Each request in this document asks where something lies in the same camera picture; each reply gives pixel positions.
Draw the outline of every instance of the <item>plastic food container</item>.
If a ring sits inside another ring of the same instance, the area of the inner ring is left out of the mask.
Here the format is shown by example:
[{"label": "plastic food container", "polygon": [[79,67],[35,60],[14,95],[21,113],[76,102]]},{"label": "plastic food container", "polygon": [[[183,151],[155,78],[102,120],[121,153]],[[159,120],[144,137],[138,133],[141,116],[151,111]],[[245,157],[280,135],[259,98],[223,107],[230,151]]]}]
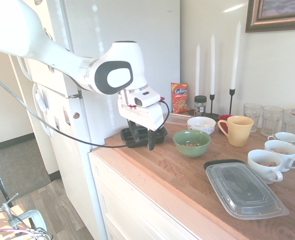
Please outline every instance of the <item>plastic food container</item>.
[{"label": "plastic food container", "polygon": [[268,185],[244,162],[209,161],[204,169],[225,210],[233,217],[258,220],[289,214]]},{"label": "plastic food container", "polygon": [[[139,139],[144,139],[148,136],[148,129],[144,126],[138,126],[137,127]],[[134,138],[132,136],[132,133],[129,128],[124,128],[120,132],[121,134],[121,139],[126,143],[126,145],[133,144],[135,143]],[[160,144],[163,143],[164,137],[168,134],[166,128],[163,126],[161,129],[159,129],[156,132],[156,139],[155,139],[155,144]],[[148,140],[144,140],[141,142],[138,142],[137,144],[127,146],[128,148],[137,148],[137,147],[142,147],[142,146],[147,146],[148,145]]]},{"label": "plastic food container", "polygon": [[167,124],[176,124],[176,125],[182,125],[182,126],[187,126],[187,122],[188,120],[191,118],[192,116],[190,115],[183,115],[183,114],[177,114],[177,113],[170,113],[168,115],[168,118],[166,120]]}]

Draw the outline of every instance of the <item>baseboard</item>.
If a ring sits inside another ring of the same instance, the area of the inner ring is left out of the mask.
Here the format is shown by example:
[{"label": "baseboard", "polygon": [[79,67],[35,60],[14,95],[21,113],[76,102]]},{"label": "baseboard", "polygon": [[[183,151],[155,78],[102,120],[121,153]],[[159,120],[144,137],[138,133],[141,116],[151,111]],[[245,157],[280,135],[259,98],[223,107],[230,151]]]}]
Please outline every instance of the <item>baseboard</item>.
[{"label": "baseboard", "polygon": [[49,179],[51,180],[51,182],[53,182],[54,180],[62,178],[61,174],[60,174],[60,171],[55,171],[55,172],[49,174],[48,176],[49,176]]},{"label": "baseboard", "polygon": [[0,142],[0,150],[11,147],[16,144],[20,144],[20,143],[35,139],[35,138],[36,138],[36,136],[32,132],[32,133],[24,135],[24,136],[19,136],[19,137],[16,137],[16,138],[13,138],[13,139],[10,139],[7,141]]}]

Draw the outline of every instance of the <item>white bowl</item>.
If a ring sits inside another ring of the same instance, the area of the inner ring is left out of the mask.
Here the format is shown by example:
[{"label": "white bowl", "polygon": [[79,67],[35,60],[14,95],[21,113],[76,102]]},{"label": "white bowl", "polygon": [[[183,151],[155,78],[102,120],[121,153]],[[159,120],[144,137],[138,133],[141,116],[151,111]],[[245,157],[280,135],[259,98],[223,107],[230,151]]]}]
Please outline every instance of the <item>white bowl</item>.
[{"label": "white bowl", "polygon": [[206,116],[195,116],[187,120],[188,129],[199,130],[207,134],[214,132],[216,121]]}]

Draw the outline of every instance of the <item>cup handle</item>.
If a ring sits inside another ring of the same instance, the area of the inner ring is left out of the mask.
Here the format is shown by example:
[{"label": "cup handle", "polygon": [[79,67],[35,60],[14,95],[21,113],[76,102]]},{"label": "cup handle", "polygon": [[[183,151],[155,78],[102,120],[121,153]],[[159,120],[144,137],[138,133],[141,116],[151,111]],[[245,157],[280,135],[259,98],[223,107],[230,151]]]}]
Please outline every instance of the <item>cup handle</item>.
[{"label": "cup handle", "polygon": [[276,179],[269,178],[269,179],[267,179],[268,181],[271,181],[271,182],[281,182],[283,180],[283,175],[282,175],[282,173],[279,170],[274,170],[273,169],[271,171],[276,173]]},{"label": "cup handle", "polygon": [[273,138],[273,140],[277,139],[275,136],[271,135],[267,137],[267,140],[271,140],[270,138]]},{"label": "cup handle", "polygon": [[221,131],[225,134],[225,136],[229,137],[229,134],[228,134],[226,131],[224,131],[224,129],[223,129],[223,127],[221,126],[220,123],[226,123],[226,125],[227,125],[227,124],[228,124],[228,121],[226,121],[226,120],[219,120],[219,121],[217,122],[217,125],[218,125],[219,129],[221,129]]},{"label": "cup handle", "polygon": [[287,169],[295,169],[295,166],[292,166],[294,162],[295,162],[295,157],[290,157],[289,162],[288,162],[288,166],[286,168]]}]

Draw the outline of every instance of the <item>floor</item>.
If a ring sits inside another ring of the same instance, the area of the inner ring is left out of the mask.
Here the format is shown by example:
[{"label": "floor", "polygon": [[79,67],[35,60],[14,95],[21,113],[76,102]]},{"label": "floor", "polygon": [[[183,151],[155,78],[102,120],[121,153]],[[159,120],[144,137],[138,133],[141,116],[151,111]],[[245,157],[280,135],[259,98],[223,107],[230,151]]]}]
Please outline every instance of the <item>floor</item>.
[{"label": "floor", "polygon": [[[35,138],[0,149],[0,177],[10,198],[16,193],[23,197],[51,182]],[[0,191],[0,207],[4,202]]]},{"label": "floor", "polygon": [[53,240],[93,240],[69,201],[61,179],[14,200],[13,204],[22,204],[26,211],[39,210]]}]

